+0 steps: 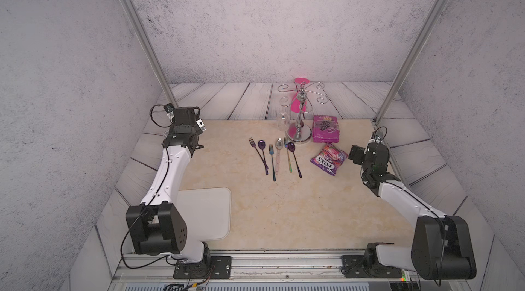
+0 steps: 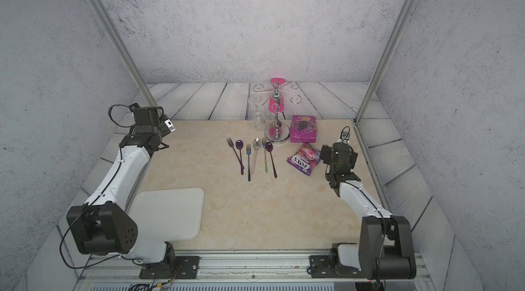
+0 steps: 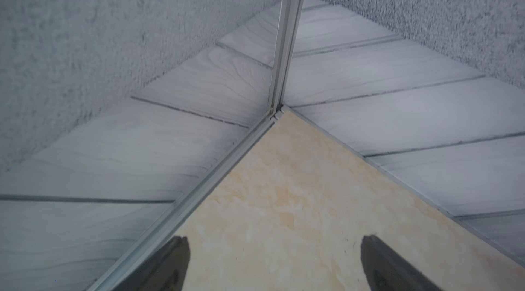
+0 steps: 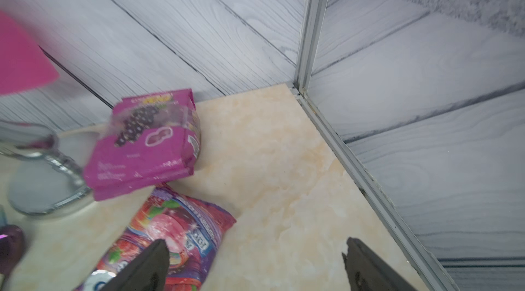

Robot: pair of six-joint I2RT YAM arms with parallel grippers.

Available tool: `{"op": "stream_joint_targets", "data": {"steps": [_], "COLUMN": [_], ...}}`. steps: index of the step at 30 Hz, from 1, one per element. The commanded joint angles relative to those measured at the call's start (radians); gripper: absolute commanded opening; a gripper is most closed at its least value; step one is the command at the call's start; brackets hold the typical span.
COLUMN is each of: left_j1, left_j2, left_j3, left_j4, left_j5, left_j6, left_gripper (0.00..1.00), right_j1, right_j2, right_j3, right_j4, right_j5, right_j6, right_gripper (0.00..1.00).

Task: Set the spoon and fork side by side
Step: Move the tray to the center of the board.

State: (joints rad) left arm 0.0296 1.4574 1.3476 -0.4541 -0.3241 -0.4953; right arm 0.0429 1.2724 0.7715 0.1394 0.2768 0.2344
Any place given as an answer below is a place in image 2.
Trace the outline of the silver spoon pink handle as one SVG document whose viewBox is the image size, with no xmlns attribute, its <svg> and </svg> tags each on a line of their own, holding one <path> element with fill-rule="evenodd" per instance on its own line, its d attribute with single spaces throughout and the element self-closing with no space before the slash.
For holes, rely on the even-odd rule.
<svg viewBox="0 0 525 291">
<path fill-rule="evenodd" d="M 257 137 L 254 141 L 253 141 L 253 151 L 252 151 L 252 155 L 253 155 L 253 158 L 252 158 L 252 165 L 251 165 L 251 173 L 252 174 L 255 174 L 255 171 L 256 171 L 256 158 L 257 158 L 257 154 L 258 154 L 258 151 L 261 149 L 262 147 L 262 140 L 261 138 Z"/>
</svg>

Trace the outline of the blue fork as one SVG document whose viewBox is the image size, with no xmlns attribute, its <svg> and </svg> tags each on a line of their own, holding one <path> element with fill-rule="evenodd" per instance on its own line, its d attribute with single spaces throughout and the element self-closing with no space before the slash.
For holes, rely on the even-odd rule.
<svg viewBox="0 0 525 291">
<path fill-rule="evenodd" d="M 246 146 L 246 154 L 247 154 L 247 168 L 248 168 L 248 175 L 247 175 L 247 180 L 248 182 L 251 182 L 252 181 L 252 176 L 251 176 L 251 167 L 250 167 L 250 155 L 252 153 L 252 147 L 250 144 L 247 144 Z"/>
</svg>

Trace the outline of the green handled fork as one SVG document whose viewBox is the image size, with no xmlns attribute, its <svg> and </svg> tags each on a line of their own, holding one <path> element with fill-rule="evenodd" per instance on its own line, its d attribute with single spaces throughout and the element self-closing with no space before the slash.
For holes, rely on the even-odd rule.
<svg viewBox="0 0 525 291">
<path fill-rule="evenodd" d="M 262 138 L 262 148 L 263 148 L 263 153 L 264 153 L 264 160 L 265 160 L 265 172 L 268 173 L 268 165 L 267 165 L 267 151 L 266 151 L 266 145 L 267 145 L 267 142 L 266 142 L 266 138 L 263 137 Z"/>
</svg>

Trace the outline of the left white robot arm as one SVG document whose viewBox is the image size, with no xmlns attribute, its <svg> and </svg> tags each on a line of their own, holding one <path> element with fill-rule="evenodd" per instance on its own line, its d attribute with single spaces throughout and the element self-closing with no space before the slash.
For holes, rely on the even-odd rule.
<svg viewBox="0 0 525 291">
<path fill-rule="evenodd" d="M 162 107 L 130 105 L 134 124 L 118 146 L 116 160 L 95 192 L 66 214 L 67 232 L 83 255 L 124 255 L 145 269 L 171 269 L 172 246 L 153 240 L 127 214 L 131 197 L 153 154 L 165 150 L 163 138 L 175 130 Z"/>
</svg>

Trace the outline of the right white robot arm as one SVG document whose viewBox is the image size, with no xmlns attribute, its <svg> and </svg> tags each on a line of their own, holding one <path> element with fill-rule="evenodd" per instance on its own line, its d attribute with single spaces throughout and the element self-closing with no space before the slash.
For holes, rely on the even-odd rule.
<svg viewBox="0 0 525 291">
<path fill-rule="evenodd" d="M 325 178 L 330 188 L 361 219 L 359 243 L 333 244 L 325 267 L 339 278 L 412 280 L 417 267 L 410 222 L 393 215 L 366 191 L 352 172 L 357 158 L 345 142 L 321 149 L 320 160 L 328 166 Z"/>
</svg>

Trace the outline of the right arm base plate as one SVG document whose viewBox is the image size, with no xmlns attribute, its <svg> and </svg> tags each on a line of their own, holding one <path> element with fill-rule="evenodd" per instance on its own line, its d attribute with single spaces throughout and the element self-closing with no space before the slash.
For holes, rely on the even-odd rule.
<svg viewBox="0 0 525 291">
<path fill-rule="evenodd" d="M 326 278 L 355 278 L 361 276 L 362 271 L 357 268 L 333 263 L 328 255 L 311 255 L 306 273 L 314 279 Z"/>
</svg>

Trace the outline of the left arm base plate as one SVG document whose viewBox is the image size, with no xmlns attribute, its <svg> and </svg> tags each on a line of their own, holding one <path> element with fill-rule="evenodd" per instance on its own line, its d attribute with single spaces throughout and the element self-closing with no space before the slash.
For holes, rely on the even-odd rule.
<svg viewBox="0 0 525 291">
<path fill-rule="evenodd" d="M 141 280 L 195 280 L 199 263 L 199 256 L 170 256 L 159 263 L 141 264 L 139 278 Z"/>
</svg>

